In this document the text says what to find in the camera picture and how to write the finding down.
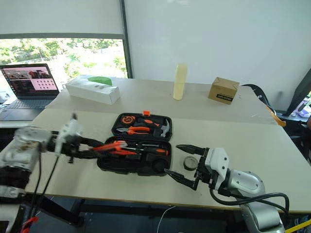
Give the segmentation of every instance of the toolbox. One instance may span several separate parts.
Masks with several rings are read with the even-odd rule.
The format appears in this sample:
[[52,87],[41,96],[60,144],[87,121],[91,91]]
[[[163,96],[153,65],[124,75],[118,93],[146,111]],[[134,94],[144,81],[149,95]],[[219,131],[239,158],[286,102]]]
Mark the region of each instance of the toolbox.
[[140,176],[164,176],[164,169],[170,169],[172,147],[172,120],[167,116],[143,114],[120,114],[111,131],[113,137],[105,144],[125,141],[121,150],[103,151],[97,165],[101,170],[120,174],[137,173]]

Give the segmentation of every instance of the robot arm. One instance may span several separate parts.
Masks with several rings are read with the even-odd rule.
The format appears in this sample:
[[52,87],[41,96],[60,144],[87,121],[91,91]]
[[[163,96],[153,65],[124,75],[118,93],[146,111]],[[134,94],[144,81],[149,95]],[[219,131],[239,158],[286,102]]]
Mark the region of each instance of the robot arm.
[[[181,150],[190,154],[201,155],[195,180],[186,179],[182,174],[165,170],[177,182],[197,189],[199,181],[207,183],[212,197],[221,204],[239,205],[238,202],[219,200],[213,193],[217,190],[224,196],[233,196],[241,201],[256,198],[265,194],[263,181],[252,172],[230,170],[229,157],[223,148],[199,148],[192,145],[178,145]],[[252,233],[282,233],[285,232],[278,211],[274,206],[261,202],[240,204],[243,218]]]
[[35,165],[43,152],[55,152],[73,158],[95,159],[104,156],[95,150],[79,151],[80,144],[102,150],[126,147],[124,141],[107,144],[81,136],[81,125],[75,114],[59,132],[50,132],[36,127],[25,127],[15,131],[14,140],[8,150],[0,154],[0,228],[6,233],[19,232],[24,209],[20,206],[25,196],[25,187]]

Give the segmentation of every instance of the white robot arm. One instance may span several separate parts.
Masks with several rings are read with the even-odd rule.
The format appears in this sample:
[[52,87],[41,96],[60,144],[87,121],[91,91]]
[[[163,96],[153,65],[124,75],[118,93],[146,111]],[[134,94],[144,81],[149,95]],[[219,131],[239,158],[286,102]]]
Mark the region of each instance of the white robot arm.
[[[284,226],[276,207],[286,213],[289,209],[289,200],[285,194],[265,194],[263,181],[252,172],[228,169],[229,157],[223,148],[199,148],[192,145],[178,145],[179,149],[199,154],[201,159],[194,175],[195,180],[186,179],[182,174],[165,170],[174,180],[193,190],[197,189],[198,182],[207,183],[211,196],[223,205],[239,205],[243,218],[251,233],[283,233]],[[237,201],[223,201],[218,199],[213,190],[224,196],[232,196]],[[286,208],[269,202],[268,197],[282,196],[286,200]]]

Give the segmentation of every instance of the pliers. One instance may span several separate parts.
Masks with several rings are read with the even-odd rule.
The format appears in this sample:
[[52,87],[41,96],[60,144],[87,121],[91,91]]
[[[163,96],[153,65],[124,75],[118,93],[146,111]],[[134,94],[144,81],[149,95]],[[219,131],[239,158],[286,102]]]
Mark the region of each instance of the pliers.
[[150,132],[150,128],[130,126],[129,128],[118,128],[117,131],[127,132],[127,134],[148,134]]
[[125,141],[114,141],[113,143],[104,144],[99,147],[93,147],[95,151],[103,151],[103,150],[121,150],[121,148],[127,147],[127,143]]

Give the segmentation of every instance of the white product box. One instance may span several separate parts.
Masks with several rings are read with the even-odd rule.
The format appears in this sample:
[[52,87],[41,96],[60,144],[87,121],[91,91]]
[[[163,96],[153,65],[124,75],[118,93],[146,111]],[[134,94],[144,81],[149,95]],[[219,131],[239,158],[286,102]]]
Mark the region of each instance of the white product box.
[[73,79],[66,84],[71,96],[76,96],[101,103],[114,104],[120,98],[119,88],[85,79]]

